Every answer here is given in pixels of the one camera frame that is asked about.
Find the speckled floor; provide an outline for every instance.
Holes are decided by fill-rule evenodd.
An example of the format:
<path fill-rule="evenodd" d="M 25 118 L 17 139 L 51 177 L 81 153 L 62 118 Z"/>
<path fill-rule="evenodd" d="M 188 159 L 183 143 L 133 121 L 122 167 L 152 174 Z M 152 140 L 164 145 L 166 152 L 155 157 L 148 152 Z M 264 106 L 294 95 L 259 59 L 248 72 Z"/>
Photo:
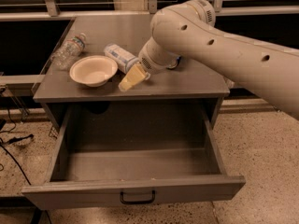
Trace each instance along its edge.
<path fill-rule="evenodd" d="M 18 118 L 18 111 L 12 114 Z M 8 123 L 4 130 L 12 127 Z M 42 183 L 55 140 L 39 114 L 17 123 L 18 133 L 0 133 L 6 141 L 32 133 L 34 140 L 7 147 L 33 183 Z M 243 175 L 246 185 L 228 202 L 174 203 L 123 208 L 50 211 L 54 223 L 299 223 L 299 121 L 263 100 L 225 101 L 214 134 L 228 175 Z M 0 195 L 20 194 L 20 171 L 0 150 Z M 0 209 L 0 223 L 30 223 L 33 209 Z M 40 223 L 49 223 L 43 214 Z"/>

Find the drawer front panel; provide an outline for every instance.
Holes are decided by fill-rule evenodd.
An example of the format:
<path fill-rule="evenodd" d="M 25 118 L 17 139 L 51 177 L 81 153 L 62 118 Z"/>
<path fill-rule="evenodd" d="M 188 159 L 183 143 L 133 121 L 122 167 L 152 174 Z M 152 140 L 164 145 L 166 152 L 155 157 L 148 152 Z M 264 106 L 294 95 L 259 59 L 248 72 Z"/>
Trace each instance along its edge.
<path fill-rule="evenodd" d="M 39 209 L 122 206 L 146 203 L 189 203 L 230 200 L 245 184 L 243 177 L 205 175 L 136 182 L 52 183 L 26 187 L 22 193 Z"/>

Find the gray desk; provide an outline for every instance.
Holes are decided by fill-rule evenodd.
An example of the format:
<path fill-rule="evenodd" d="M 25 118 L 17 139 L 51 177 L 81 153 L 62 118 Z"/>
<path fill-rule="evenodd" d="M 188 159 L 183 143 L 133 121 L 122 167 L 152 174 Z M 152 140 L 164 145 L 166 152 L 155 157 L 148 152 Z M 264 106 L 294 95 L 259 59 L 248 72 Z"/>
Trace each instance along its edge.
<path fill-rule="evenodd" d="M 137 55 L 150 37 L 150 15 L 78 17 L 65 39 L 81 32 L 87 36 L 87 46 L 80 57 L 103 55 L 104 47 L 109 43 L 116 43 Z M 123 74 L 119 72 L 106 85 L 88 88 L 75 83 L 67 72 L 50 66 L 34 99 L 43 105 L 54 127 L 59 130 L 65 104 L 114 100 L 206 98 L 213 124 L 221 98 L 229 93 L 220 75 L 184 58 L 176 70 L 165 70 L 128 92 L 118 89 L 122 78 Z"/>
<path fill-rule="evenodd" d="M 66 39 L 81 32 L 82 56 L 111 42 L 137 54 L 150 15 L 79 17 Z M 128 92 L 118 89 L 122 77 L 88 88 L 50 66 L 34 99 L 59 135 L 45 184 L 22 193 L 41 210 L 232 199 L 245 179 L 226 174 L 212 132 L 229 93 L 223 77 L 184 58 Z"/>

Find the drawer handle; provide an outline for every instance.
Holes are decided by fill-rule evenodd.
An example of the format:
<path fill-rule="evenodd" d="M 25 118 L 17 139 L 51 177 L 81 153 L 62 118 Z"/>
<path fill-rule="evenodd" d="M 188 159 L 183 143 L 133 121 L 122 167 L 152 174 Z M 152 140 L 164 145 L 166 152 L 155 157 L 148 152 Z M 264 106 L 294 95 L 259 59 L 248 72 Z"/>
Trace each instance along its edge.
<path fill-rule="evenodd" d="M 156 192 L 155 192 L 155 190 L 153 190 L 151 192 L 151 198 L 149 200 L 143 200 L 143 201 L 125 201 L 123 196 L 124 196 L 124 192 L 122 191 L 121 192 L 121 203 L 125 204 L 125 205 L 150 204 L 150 203 L 153 203 L 155 201 Z"/>

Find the desk top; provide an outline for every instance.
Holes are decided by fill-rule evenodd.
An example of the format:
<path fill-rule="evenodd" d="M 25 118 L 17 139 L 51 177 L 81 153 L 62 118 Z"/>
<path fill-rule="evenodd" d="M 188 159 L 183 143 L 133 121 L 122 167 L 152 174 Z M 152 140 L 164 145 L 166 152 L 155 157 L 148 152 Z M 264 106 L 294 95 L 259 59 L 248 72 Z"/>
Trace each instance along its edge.
<path fill-rule="evenodd" d="M 104 55 L 104 47 L 116 43 L 134 55 L 150 38 L 150 14 L 78 17 L 65 39 L 85 33 L 87 44 L 81 55 Z M 128 92 L 118 88 L 124 74 L 118 72 L 108 83 L 90 88 L 76 83 L 68 72 L 50 66 L 34 99 L 40 103 L 140 100 L 161 98 L 212 98 L 228 95 L 224 79 L 205 65 L 181 59 L 175 70 L 152 75 Z"/>

